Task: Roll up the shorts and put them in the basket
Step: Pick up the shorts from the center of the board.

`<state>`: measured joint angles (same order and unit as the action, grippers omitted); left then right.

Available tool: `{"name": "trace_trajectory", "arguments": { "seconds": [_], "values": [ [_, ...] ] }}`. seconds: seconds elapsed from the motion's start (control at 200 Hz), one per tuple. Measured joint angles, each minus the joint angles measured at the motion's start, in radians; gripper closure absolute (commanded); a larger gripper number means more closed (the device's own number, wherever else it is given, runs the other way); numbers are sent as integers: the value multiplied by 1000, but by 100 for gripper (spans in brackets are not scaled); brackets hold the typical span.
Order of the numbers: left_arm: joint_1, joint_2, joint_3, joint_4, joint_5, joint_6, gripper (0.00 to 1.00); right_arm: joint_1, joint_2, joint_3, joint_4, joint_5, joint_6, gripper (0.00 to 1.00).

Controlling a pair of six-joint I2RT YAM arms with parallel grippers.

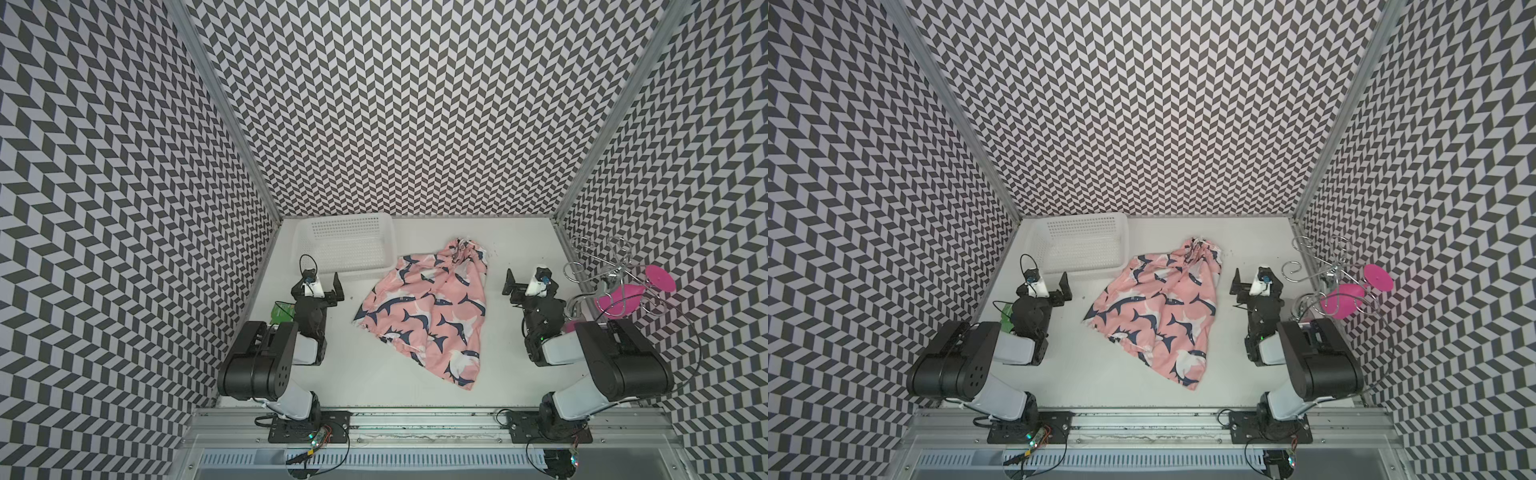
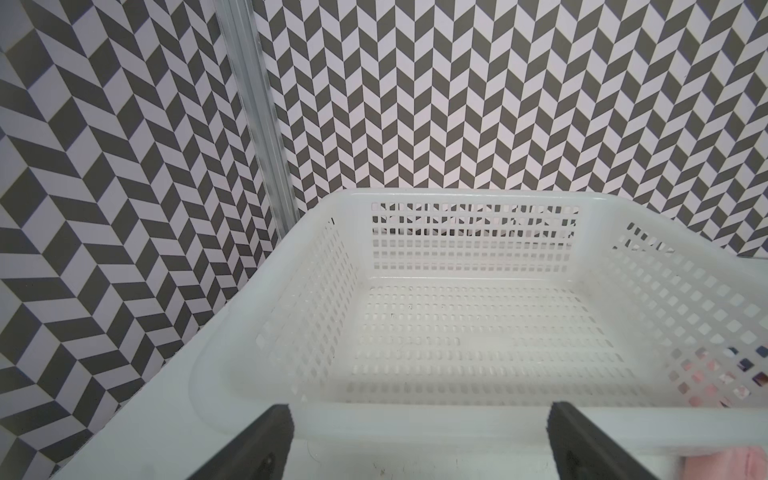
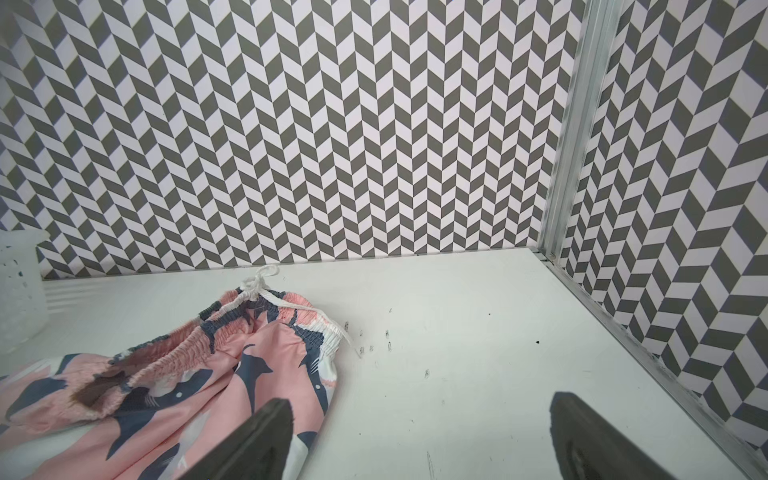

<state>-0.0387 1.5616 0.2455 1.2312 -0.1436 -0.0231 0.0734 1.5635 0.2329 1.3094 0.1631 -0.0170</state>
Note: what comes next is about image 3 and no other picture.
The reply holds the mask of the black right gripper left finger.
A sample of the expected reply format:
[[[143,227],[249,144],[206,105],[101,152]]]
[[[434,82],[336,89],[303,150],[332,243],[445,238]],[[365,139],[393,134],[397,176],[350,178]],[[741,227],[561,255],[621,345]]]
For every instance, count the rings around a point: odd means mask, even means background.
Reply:
[[[287,399],[272,399],[181,479],[281,479],[293,435]]]

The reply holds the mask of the pink shark print shorts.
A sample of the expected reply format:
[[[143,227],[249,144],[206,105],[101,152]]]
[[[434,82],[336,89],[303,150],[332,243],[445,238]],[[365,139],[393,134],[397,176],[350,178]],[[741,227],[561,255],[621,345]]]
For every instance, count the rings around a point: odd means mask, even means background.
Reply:
[[[5,479],[178,479],[269,401],[292,410],[297,478],[347,332],[264,267],[179,328],[114,356],[43,359],[1,380]]]

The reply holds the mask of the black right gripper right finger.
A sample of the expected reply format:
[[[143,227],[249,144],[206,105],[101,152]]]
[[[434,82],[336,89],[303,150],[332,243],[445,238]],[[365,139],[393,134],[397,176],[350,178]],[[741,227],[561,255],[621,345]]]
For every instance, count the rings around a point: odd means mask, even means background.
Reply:
[[[674,479],[574,393],[554,394],[550,418],[553,448],[564,479]]]

